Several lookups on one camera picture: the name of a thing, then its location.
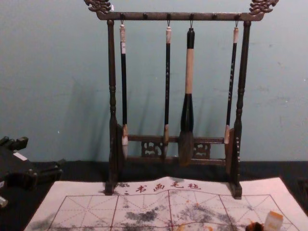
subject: dark table surface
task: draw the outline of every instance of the dark table surface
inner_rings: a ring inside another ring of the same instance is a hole
[[[35,163],[44,168],[50,163]],[[66,162],[62,180],[97,182],[108,178],[108,163],[74,161]],[[241,162],[241,180],[257,180],[280,177],[290,193],[308,214],[308,199],[298,182],[308,178],[308,162]],[[143,181],[172,176],[177,178],[223,182],[227,180],[224,167],[219,166],[164,166],[162,164],[142,165],[127,163],[121,181]],[[8,188],[1,196],[9,204],[0,210],[0,231],[22,231],[31,220],[52,184],[39,185],[34,191]]]

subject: wooden foot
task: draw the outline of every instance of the wooden foot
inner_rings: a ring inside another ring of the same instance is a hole
[[[105,195],[106,196],[111,196],[114,193],[115,187],[114,184],[111,182],[106,182],[105,184]]]
[[[242,198],[242,187],[240,183],[234,184],[233,182],[229,182],[230,184],[230,190],[232,193],[232,196],[236,200],[241,200]]]

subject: wooden post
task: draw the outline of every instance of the wooden post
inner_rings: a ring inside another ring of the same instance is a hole
[[[247,60],[248,60],[248,47],[249,47],[249,32],[250,32],[250,21],[244,22],[244,34],[243,34],[243,45],[238,85],[238,99],[236,104],[236,119],[234,122],[234,139],[232,149],[232,163],[231,163],[231,191],[236,199],[242,197],[242,187],[239,180],[239,162],[240,162],[240,148],[241,148],[241,137],[242,137],[242,112],[243,112],[243,97],[245,92],[246,83],[246,71],[247,71]]]
[[[117,121],[116,121],[116,65],[115,65],[115,41],[114,21],[107,20],[108,25],[108,64],[109,64],[109,91],[110,91],[110,153],[109,153],[109,180],[106,183],[105,194],[111,195],[118,178],[117,170]]]

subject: carved wooden panel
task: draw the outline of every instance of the carved wooden panel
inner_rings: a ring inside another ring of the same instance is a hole
[[[160,157],[163,143],[141,142],[141,157]]]
[[[211,144],[210,143],[194,143],[193,159],[210,159]]]

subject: teal wall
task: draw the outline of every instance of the teal wall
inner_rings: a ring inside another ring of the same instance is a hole
[[[246,12],[246,0],[113,0],[116,11]],[[241,158],[308,160],[306,0],[280,0],[253,23]],[[162,135],[166,22],[125,22],[128,131]],[[189,22],[171,22],[170,135],[180,132]],[[195,136],[224,135],[234,23],[194,22]],[[122,123],[119,22],[117,119]],[[239,23],[240,40],[243,24]],[[239,74],[241,42],[235,71]],[[107,25],[83,0],[0,1],[0,136],[28,136],[30,160],[106,161],[109,155]],[[231,123],[237,96],[233,97]],[[140,147],[130,143],[130,154]],[[169,155],[177,153],[171,145]],[[223,146],[212,147],[222,157]]]

